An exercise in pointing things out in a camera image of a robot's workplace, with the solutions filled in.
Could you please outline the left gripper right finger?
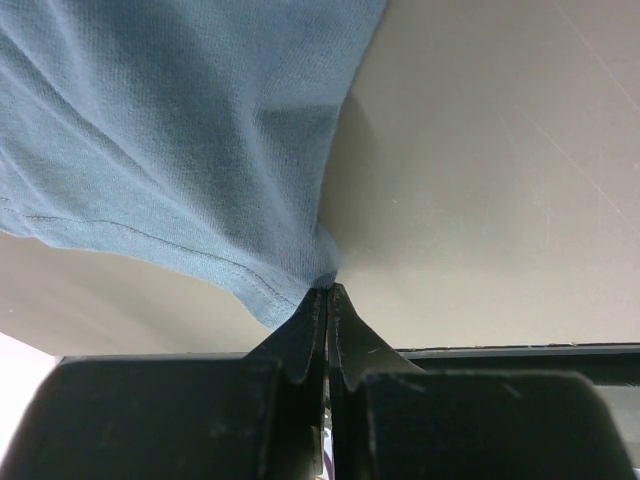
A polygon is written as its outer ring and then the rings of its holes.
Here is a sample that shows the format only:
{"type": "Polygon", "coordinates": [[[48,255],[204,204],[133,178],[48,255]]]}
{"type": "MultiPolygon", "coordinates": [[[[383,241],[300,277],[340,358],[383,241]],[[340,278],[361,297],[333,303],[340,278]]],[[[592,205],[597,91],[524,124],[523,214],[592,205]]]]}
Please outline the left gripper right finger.
{"type": "Polygon", "coordinates": [[[578,372],[423,370],[327,299],[339,479],[631,479],[600,388],[578,372]]]}

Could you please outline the grey-blue t shirt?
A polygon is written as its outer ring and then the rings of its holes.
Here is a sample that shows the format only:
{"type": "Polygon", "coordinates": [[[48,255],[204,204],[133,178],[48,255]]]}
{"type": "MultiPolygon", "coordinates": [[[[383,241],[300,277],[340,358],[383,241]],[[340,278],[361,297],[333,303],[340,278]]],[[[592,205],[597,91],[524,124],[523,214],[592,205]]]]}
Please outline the grey-blue t shirt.
{"type": "Polygon", "coordinates": [[[1,228],[230,292],[330,286],[319,202],[382,1],[5,1],[1,228]]]}

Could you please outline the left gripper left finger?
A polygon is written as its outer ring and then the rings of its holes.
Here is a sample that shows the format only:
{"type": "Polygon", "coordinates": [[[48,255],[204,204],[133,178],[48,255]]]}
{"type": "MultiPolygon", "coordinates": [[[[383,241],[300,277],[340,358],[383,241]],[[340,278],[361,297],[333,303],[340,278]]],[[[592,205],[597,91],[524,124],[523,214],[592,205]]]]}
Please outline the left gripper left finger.
{"type": "Polygon", "coordinates": [[[243,356],[71,359],[42,382],[5,479],[312,479],[323,468],[327,294],[243,356]]]}

